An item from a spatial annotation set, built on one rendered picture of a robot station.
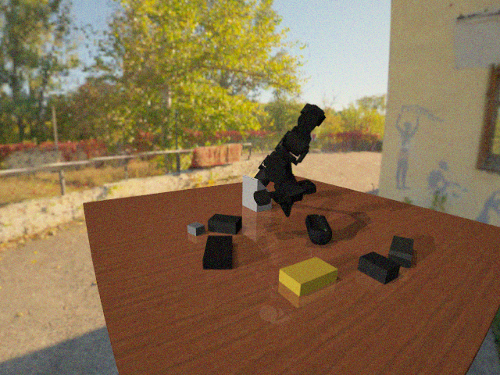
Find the dark grey switch panel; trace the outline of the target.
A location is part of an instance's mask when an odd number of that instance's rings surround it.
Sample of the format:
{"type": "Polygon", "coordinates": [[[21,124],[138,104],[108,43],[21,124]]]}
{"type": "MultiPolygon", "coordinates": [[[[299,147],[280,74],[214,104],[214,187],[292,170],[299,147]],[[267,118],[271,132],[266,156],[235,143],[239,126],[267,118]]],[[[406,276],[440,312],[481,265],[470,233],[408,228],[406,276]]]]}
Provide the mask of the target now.
{"type": "Polygon", "coordinates": [[[325,245],[332,238],[330,225],[323,215],[308,215],[305,218],[305,225],[311,242],[316,245],[325,245]]]}

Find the yellow rectangular block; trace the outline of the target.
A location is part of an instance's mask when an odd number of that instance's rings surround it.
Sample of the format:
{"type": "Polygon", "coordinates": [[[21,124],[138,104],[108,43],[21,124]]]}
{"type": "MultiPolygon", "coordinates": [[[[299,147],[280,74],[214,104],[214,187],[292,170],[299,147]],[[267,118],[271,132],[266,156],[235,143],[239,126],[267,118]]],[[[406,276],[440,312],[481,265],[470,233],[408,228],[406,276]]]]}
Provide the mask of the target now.
{"type": "Polygon", "coordinates": [[[280,269],[279,281],[299,297],[337,280],[338,269],[318,257],[280,269]]]}

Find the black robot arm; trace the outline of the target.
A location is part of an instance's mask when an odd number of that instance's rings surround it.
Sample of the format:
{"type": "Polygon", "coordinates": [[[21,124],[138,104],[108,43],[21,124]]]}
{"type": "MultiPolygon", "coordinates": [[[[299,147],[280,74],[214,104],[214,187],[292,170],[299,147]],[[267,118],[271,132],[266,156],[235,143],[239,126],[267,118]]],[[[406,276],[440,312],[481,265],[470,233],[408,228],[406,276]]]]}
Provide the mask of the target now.
{"type": "Polygon", "coordinates": [[[297,165],[309,152],[309,143],[312,140],[310,132],[326,119],[325,112],[319,106],[310,103],[307,103],[300,113],[298,125],[287,131],[275,151],[263,160],[258,168],[260,171],[254,177],[265,187],[270,181],[279,182],[279,194],[283,195],[289,204],[301,201],[309,189],[307,182],[305,180],[297,182],[295,175],[287,181],[284,181],[284,178],[287,172],[292,170],[291,163],[297,165]],[[299,156],[298,159],[295,156],[299,156]]]}

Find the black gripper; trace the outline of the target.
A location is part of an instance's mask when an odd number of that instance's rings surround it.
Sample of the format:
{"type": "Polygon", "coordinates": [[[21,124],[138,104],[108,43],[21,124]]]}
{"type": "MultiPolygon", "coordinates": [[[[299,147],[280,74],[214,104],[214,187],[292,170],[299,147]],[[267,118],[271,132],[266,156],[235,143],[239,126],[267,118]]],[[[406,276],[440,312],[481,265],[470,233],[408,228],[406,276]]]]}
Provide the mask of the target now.
{"type": "MultiPolygon", "coordinates": [[[[286,177],[284,178],[284,181],[290,180],[291,176],[293,176],[293,175],[294,174],[292,173],[292,170],[287,172],[286,177]]],[[[309,191],[307,192],[307,195],[312,194],[312,193],[316,193],[316,185],[308,179],[305,181],[307,182],[308,189],[309,189],[309,191]]],[[[254,200],[258,206],[262,206],[262,205],[270,204],[271,198],[272,198],[277,204],[280,204],[281,208],[284,211],[285,216],[288,218],[288,217],[290,217],[291,209],[292,209],[292,206],[294,203],[293,204],[287,203],[287,200],[284,199],[284,196],[279,194],[278,186],[279,186],[279,182],[274,183],[275,191],[271,191],[271,192],[268,192],[266,189],[260,190],[260,191],[255,191],[254,195],[253,195],[254,200]]]]}

